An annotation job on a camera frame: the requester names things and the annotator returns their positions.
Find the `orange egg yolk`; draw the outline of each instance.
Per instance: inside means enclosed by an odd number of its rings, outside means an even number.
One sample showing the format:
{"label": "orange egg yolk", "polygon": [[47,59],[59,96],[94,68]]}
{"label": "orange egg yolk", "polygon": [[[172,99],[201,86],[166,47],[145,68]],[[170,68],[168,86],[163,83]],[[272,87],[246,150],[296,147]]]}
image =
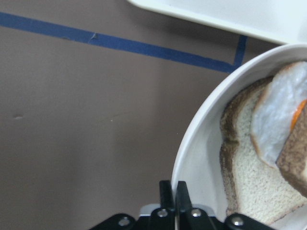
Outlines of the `orange egg yolk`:
{"label": "orange egg yolk", "polygon": [[307,102],[307,99],[306,99],[306,100],[303,100],[303,101],[299,104],[299,106],[296,108],[296,110],[295,110],[295,112],[294,112],[294,114],[293,114],[293,117],[292,117],[292,121],[291,121],[291,128],[290,128],[291,131],[292,131],[292,129],[294,128],[294,126],[295,126],[295,124],[296,124],[296,121],[297,121],[299,115],[301,114],[301,112],[302,112],[302,110],[303,110],[303,108],[304,108],[306,102]]}

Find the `blue line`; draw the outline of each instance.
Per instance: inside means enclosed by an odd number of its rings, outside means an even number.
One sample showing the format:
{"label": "blue line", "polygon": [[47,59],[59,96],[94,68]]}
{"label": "blue line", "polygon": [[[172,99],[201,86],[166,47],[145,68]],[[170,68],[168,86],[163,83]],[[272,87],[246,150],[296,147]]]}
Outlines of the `blue line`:
{"label": "blue line", "polygon": [[208,57],[202,57],[187,52],[182,52],[161,46],[154,46],[151,44],[109,36],[106,34],[98,34],[64,25],[47,23],[3,12],[0,12],[0,25],[41,35],[66,38],[72,41],[86,43],[94,46],[128,51],[227,73],[234,71],[241,65],[247,39],[245,36],[240,36],[235,55],[235,61],[232,65],[227,62],[214,60]]}

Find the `bowl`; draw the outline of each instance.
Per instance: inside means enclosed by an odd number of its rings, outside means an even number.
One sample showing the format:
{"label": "bowl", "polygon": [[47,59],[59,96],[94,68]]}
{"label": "bowl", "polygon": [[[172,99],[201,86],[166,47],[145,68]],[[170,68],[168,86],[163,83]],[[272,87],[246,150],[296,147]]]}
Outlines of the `bowl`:
{"label": "bowl", "polygon": [[[172,175],[174,190],[178,181],[186,181],[193,204],[209,206],[219,220],[225,219],[227,200],[219,163],[222,112],[240,90],[299,60],[307,60],[307,44],[279,46],[245,63],[214,89],[195,114],[180,144]],[[305,230],[306,213],[307,205],[273,223],[272,227]]]}

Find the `screw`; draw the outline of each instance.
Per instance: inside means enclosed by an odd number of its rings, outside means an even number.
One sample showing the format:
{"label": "screw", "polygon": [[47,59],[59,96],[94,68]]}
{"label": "screw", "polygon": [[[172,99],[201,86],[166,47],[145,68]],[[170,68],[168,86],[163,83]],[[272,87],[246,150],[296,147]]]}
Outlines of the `screw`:
{"label": "screw", "polygon": [[129,224],[130,224],[130,220],[128,219],[128,217],[124,217],[118,222],[118,225],[122,227],[127,226]]}
{"label": "screw", "polygon": [[241,217],[233,217],[231,219],[231,222],[236,225],[236,226],[242,226],[244,224],[243,220]]}
{"label": "screw", "polygon": [[167,213],[167,210],[163,208],[160,211],[158,211],[157,214],[159,217],[166,217],[168,213]]}
{"label": "screw", "polygon": [[200,217],[201,216],[201,210],[199,208],[194,208],[191,211],[191,215],[193,217]]}

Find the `toast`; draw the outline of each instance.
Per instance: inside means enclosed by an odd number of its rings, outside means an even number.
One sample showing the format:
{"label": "toast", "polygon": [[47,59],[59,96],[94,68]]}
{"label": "toast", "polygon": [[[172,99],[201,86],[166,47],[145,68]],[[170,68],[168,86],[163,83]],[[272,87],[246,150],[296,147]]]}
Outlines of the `toast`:
{"label": "toast", "polygon": [[277,166],[292,187],[307,197],[307,106],[302,110],[278,159]]}
{"label": "toast", "polygon": [[242,213],[271,224],[307,203],[281,175],[257,156],[250,139],[254,106],[272,77],[256,81],[226,106],[220,128],[220,164],[228,201],[227,214]]}

